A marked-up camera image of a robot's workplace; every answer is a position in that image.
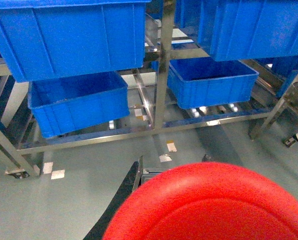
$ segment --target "green floor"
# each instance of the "green floor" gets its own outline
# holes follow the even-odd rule
[[[100,218],[132,163],[144,155],[145,167],[171,168],[214,160],[245,166],[261,173],[298,199],[298,145],[281,140],[298,130],[286,112],[261,139],[252,142],[249,122],[211,126],[160,135],[178,149],[172,161],[161,163],[152,137],[47,152],[45,162],[65,177],[16,180],[3,176],[0,165],[0,240],[81,240]]]

